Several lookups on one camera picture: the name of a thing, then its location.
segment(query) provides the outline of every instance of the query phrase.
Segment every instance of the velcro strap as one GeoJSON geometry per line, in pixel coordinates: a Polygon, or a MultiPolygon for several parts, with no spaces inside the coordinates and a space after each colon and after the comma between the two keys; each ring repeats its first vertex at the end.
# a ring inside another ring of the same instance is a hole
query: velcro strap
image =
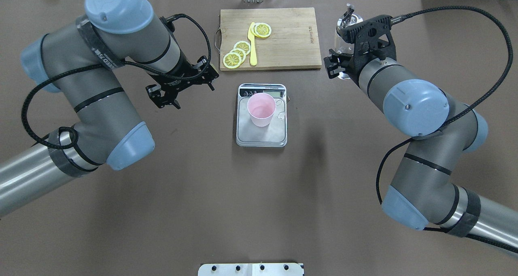
{"type": "Polygon", "coordinates": [[[466,212],[462,215],[459,222],[457,222],[447,234],[459,238],[466,237],[472,228],[477,224],[480,217],[480,197],[477,193],[464,188],[468,195],[468,206],[466,212]]]}
{"type": "Polygon", "coordinates": [[[76,19],[76,27],[87,46],[90,48],[99,62],[105,66],[106,69],[112,71],[116,68],[124,66],[124,64],[98,35],[96,29],[92,23],[90,23],[88,16],[83,15],[78,17],[76,19]]]}

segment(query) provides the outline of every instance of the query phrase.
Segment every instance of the cutting board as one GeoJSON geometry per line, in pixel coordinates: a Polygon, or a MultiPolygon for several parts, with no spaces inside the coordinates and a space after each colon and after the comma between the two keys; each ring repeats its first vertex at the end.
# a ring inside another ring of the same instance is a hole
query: cutting board
{"type": "Polygon", "coordinates": [[[220,70],[287,70],[320,69],[322,58],[318,45],[318,30],[314,8],[224,9],[221,10],[220,70]],[[223,56],[234,44],[246,40],[250,23],[268,23],[272,34],[255,38],[257,65],[250,66],[248,55],[241,66],[228,69],[223,56]]]}

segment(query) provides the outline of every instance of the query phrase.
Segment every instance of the kitchen scale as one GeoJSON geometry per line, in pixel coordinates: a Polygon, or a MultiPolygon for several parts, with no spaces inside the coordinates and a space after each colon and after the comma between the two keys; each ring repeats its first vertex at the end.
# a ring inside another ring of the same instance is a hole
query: kitchen scale
{"type": "Polygon", "coordinates": [[[240,146],[283,147],[287,143],[286,87],[282,84],[241,84],[237,91],[236,143],[240,146]],[[276,101],[272,122],[265,127],[252,123],[246,108],[256,93],[270,94],[276,101]]]}

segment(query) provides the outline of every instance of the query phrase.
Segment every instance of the light blue cover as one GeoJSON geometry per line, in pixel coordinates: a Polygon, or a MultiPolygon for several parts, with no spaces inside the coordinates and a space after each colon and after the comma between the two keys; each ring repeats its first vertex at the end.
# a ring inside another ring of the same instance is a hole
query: light blue cover
{"type": "Polygon", "coordinates": [[[463,150],[463,153],[470,153],[478,149],[483,143],[485,142],[487,138],[487,133],[489,132],[489,127],[487,126],[487,122],[480,114],[475,111],[475,109],[472,110],[475,114],[475,117],[477,118],[477,136],[475,136],[475,140],[472,142],[472,144],[465,150],[463,150]]]}
{"type": "Polygon", "coordinates": [[[428,220],[398,190],[389,186],[381,209],[395,221],[414,230],[423,230],[428,220]]]}
{"type": "Polygon", "coordinates": [[[399,82],[383,100],[383,113],[388,122],[407,136],[426,136],[435,132],[449,111],[444,93],[422,79],[399,82]]]}
{"type": "MultiPolygon", "coordinates": [[[[42,36],[40,39],[32,42],[22,51],[20,56],[20,62],[24,72],[38,85],[49,79],[43,66],[43,59],[41,58],[41,43],[43,42],[44,37],[45,36],[42,36]]],[[[59,88],[54,86],[54,84],[45,86],[43,90],[51,93],[58,93],[61,91],[59,88]]]]}
{"type": "Polygon", "coordinates": [[[115,171],[144,158],[155,149],[155,142],[146,123],[137,124],[111,151],[106,163],[115,171]]]}
{"type": "Polygon", "coordinates": [[[85,0],[85,12],[94,26],[114,34],[137,32],[154,16],[148,0],[85,0]]]}

